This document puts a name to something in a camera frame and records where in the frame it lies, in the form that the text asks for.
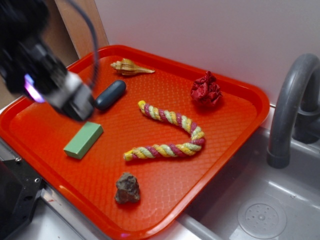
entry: green block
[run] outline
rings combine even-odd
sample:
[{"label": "green block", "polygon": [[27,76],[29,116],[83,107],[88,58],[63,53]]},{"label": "green block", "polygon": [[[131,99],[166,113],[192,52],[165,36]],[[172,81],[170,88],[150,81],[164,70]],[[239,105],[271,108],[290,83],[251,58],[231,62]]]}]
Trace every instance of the green block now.
[{"label": "green block", "polygon": [[87,121],[63,151],[70,157],[82,159],[103,132],[100,124]]}]

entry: braided rope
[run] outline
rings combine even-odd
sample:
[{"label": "braided rope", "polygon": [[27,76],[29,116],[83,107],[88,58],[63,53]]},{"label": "braided rope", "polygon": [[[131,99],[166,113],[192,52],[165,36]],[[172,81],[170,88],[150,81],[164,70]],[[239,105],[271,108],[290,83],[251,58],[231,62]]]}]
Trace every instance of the braided rope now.
[{"label": "braided rope", "polygon": [[158,109],[143,100],[139,101],[138,106],[142,114],[147,117],[161,122],[171,123],[184,129],[191,135],[191,141],[177,145],[155,144],[153,146],[135,147],[124,153],[123,158],[126,161],[134,159],[154,159],[160,157],[187,157],[192,156],[201,150],[202,145],[205,143],[205,133],[190,118],[173,111]]}]

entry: red tray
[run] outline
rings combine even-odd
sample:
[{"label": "red tray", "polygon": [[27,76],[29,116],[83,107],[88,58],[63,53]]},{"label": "red tray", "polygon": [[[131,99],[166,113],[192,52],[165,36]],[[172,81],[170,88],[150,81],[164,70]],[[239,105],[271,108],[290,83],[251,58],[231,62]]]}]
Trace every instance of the red tray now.
[{"label": "red tray", "polygon": [[[199,108],[190,90],[205,70],[119,45],[102,48],[99,55],[101,72],[93,96],[116,79],[125,81],[127,90],[108,111],[96,110],[89,119],[101,124],[104,133],[82,160],[66,156],[63,148],[84,123],[57,114],[47,103],[22,98],[10,105],[0,115],[0,136],[106,235],[148,238],[168,227],[258,128],[268,115],[269,100],[255,86],[215,74],[223,98],[214,109]],[[122,58],[155,73],[118,75],[110,64]],[[85,80],[92,74],[91,64],[88,55],[69,70]],[[205,133],[203,149],[187,158],[125,162],[123,153],[133,147],[190,140],[183,129],[143,116],[140,100],[196,122]],[[116,203],[116,181],[123,172],[137,177],[139,203]]]}]

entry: rock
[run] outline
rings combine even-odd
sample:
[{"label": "rock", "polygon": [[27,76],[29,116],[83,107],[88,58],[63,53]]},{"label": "rock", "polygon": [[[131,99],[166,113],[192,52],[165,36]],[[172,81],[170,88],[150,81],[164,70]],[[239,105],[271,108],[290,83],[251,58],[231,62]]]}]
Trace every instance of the rock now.
[{"label": "rock", "polygon": [[115,185],[117,187],[117,191],[114,198],[117,203],[136,203],[140,200],[139,183],[137,178],[131,173],[123,173]]}]

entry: black cable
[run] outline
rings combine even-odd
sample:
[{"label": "black cable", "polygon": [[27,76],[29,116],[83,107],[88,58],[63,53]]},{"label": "black cable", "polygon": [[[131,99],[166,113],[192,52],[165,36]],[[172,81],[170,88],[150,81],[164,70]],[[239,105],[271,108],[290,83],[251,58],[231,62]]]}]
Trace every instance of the black cable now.
[{"label": "black cable", "polygon": [[83,9],[78,4],[76,4],[73,0],[66,0],[66,1],[82,16],[82,18],[84,19],[84,21],[88,25],[89,30],[91,32],[92,42],[93,42],[94,65],[93,65],[92,80],[91,80],[91,83],[89,84],[89,88],[93,89],[94,86],[96,85],[99,67],[100,67],[99,57],[98,57],[98,39],[97,39],[97,35],[96,35],[96,30],[95,30],[95,27],[92,24],[90,18],[88,17],[88,15],[83,11]]}]

